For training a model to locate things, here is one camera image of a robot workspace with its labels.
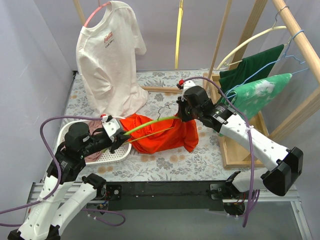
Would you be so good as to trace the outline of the green hanger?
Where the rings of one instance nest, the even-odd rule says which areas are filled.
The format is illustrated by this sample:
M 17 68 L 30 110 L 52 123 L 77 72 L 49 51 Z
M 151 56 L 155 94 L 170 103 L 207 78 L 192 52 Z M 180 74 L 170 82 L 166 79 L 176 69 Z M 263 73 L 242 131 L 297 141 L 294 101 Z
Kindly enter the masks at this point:
M 157 111 L 158 113 L 158 118 L 157 119 L 154 119 L 154 120 L 151 120 L 151 121 L 148 121 L 146 123 L 143 123 L 141 125 L 138 125 L 134 128 L 132 128 L 131 130 L 129 131 L 126 131 L 124 133 L 125 136 L 130 136 L 132 133 L 144 128 L 144 127 L 147 127 L 147 126 L 150 126 L 152 124 L 156 124 L 156 123 L 159 123 L 159 122 L 163 122 L 163 121 L 166 121 L 166 120 L 174 120 L 174 119 L 179 119 L 178 116 L 166 116 L 166 117 L 161 117 L 161 110 L 164 108 L 164 107 L 167 107 L 168 109 L 170 109 L 170 106 L 168 104 L 166 105 L 163 105 L 162 107 L 159 108 L 159 110 Z

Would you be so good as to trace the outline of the orange t shirt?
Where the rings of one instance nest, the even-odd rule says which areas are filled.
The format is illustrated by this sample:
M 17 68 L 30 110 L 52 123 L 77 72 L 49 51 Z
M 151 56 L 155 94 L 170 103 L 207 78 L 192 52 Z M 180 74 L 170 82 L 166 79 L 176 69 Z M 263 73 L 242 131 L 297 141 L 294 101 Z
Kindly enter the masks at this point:
M 133 114 L 120 122 L 127 132 L 152 120 L 144 115 Z M 133 132 L 129 143 L 141 154 L 154 154 L 179 147 L 191 153 L 199 143 L 196 121 L 182 122 L 179 118 L 154 123 Z

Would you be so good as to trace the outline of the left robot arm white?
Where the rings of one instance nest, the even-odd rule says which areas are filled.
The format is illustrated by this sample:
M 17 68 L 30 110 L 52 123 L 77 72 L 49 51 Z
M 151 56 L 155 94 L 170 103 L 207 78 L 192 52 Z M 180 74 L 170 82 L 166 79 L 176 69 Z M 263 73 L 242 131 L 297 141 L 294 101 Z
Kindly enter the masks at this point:
M 79 189 L 64 204 L 68 190 L 86 166 L 85 158 L 109 149 L 114 153 L 130 138 L 117 118 L 103 120 L 90 131 L 88 122 L 73 121 L 63 142 L 52 154 L 42 190 L 31 205 L 27 219 L 12 230 L 9 240 L 59 240 L 70 221 L 93 199 L 106 200 L 107 181 L 95 173 L 82 178 Z

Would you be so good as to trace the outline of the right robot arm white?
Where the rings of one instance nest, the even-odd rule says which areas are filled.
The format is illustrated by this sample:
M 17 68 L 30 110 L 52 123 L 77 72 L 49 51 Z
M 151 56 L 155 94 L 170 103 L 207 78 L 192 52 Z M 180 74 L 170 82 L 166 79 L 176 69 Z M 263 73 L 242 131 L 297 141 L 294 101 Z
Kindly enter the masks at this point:
M 298 147 L 288 149 L 267 136 L 248 127 L 240 115 L 223 103 L 214 104 L 205 89 L 188 81 L 180 87 L 178 117 L 183 122 L 199 120 L 208 128 L 233 139 L 262 162 L 263 168 L 254 172 L 235 172 L 225 182 L 227 195 L 237 199 L 249 190 L 267 189 L 285 196 L 302 173 L 304 153 Z

